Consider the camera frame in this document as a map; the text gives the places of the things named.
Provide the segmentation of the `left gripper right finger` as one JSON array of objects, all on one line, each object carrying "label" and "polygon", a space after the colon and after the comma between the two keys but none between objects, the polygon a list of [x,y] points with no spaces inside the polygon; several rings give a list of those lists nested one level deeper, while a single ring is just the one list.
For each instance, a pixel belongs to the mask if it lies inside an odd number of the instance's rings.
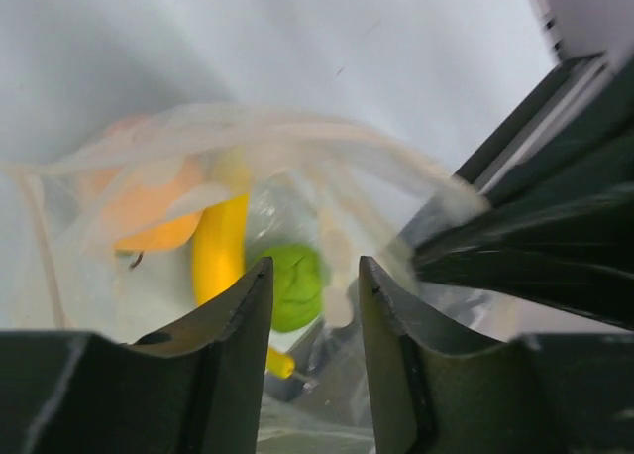
[{"label": "left gripper right finger", "polygon": [[359,298],[379,453],[629,453],[633,338],[507,342],[444,315],[370,257]]}]

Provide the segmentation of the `yellow fake banana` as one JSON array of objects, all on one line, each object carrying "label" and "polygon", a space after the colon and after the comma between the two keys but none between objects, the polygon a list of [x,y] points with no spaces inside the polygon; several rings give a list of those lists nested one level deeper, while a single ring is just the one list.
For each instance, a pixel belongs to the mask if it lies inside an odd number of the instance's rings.
[{"label": "yellow fake banana", "polygon": [[245,237],[251,173],[242,150],[218,157],[215,182],[229,188],[229,197],[206,208],[192,238],[191,275],[195,301],[203,305],[229,289],[245,273]]}]

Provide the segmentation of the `orange fake fruit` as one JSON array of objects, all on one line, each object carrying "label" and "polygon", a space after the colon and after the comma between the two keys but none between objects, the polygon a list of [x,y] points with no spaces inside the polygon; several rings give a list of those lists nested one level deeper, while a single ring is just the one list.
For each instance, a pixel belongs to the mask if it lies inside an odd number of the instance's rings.
[{"label": "orange fake fruit", "polygon": [[204,170],[196,157],[139,164],[123,188],[107,199],[89,235],[118,253],[177,249],[191,238],[202,212],[196,210],[167,220],[168,210],[204,182]]}]

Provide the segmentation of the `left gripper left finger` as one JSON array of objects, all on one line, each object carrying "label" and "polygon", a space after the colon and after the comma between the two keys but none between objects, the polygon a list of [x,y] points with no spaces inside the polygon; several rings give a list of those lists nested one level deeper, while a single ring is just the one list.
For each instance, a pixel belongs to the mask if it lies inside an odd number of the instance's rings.
[{"label": "left gripper left finger", "polygon": [[253,453],[273,263],[133,344],[89,331],[1,335],[5,453]]}]

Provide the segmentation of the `clear zip top bag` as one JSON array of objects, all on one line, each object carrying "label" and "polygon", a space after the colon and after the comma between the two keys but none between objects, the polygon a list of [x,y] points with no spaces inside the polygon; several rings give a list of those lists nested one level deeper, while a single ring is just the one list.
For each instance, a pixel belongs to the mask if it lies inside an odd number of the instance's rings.
[{"label": "clear zip top bag", "polygon": [[89,235],[110,196],[142,163],[196,157],[205,182],[171,220],[229,197],[212,168],[240,148],[251,173],[250,260],[301,243],[322,258],[322,313],[289,333],[271,329],[253,453],[371,453],[358,262],[369,255],[420,300],[458,323],[506,338],[512,301],[490,291],[415,279],[414,248],[483,213],[484,200],[421,152],[344,119],[214,103],[123,121],[47,164],[3,158],[22,195],[25,235],[1,278],[5,331],[89,331],[133,344],[196,308],[192,238],[170,251],[118,253]]}]

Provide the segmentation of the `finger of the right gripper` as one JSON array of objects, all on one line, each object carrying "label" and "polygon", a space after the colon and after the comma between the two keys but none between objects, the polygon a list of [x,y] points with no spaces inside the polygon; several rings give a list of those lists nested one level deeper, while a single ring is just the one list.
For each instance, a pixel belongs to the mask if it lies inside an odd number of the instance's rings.
[{"label": "finger of the right gripper", "polygon": [[492,190],[492,208],[418,246],[427,283],[633,325],[633,70]]}]

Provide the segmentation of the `green fake lime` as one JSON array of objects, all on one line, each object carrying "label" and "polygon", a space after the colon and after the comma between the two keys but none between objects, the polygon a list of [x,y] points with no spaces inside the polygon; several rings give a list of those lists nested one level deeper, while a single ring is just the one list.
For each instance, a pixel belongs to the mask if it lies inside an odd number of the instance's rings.
[{"label": "green fake lime", "polygon": [[309,325],[322,313],[325,272],[321,255],[301,243],[281,244],[261,251],[250,260],[273,262],[271,329],[289,333]]}]

